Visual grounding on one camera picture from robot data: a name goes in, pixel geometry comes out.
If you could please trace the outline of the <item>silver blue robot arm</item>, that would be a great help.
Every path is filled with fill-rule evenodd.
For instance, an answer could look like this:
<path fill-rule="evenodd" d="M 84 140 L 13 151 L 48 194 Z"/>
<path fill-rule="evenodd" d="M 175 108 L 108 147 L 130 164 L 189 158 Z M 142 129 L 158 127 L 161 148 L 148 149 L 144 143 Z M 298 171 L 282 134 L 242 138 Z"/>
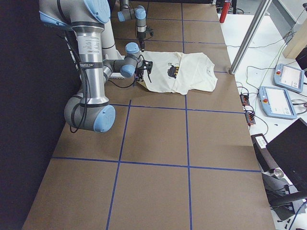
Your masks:
<path fill-rule="evenodd" d="M 116 111 L 105 95 L 105 83 L 115 73 L 140 81 L 144 72 L 150 73 L 153 67 L 142 56 L 147 33 L 145 8 L 130 8 L 126 0 L 120 3 L 119 20 L 135 19 L 139 40 L 126 45 L 125 56 L 115 47 L 108 1 L 41 0 L 39 13 L 45 25 L 76 35 L 78 46 L 72 51 L 81 73 L 82 88 L 64 109 L 71 132 L 79 129 L 107 132 L 115 121 Z"/>
<path fill-rule="evenodd" d="M 131 8 L 128 0 L 120 0 L 120 10 L 117 12 L 120 22 L 128 20 L 135 20 L 135 33 L 139 41 L 141 51 L 145 50 L 145 39 L 147 33 L 146 23 L 146 10 L 143 6 L 139 5 L 135 8 Z"/>

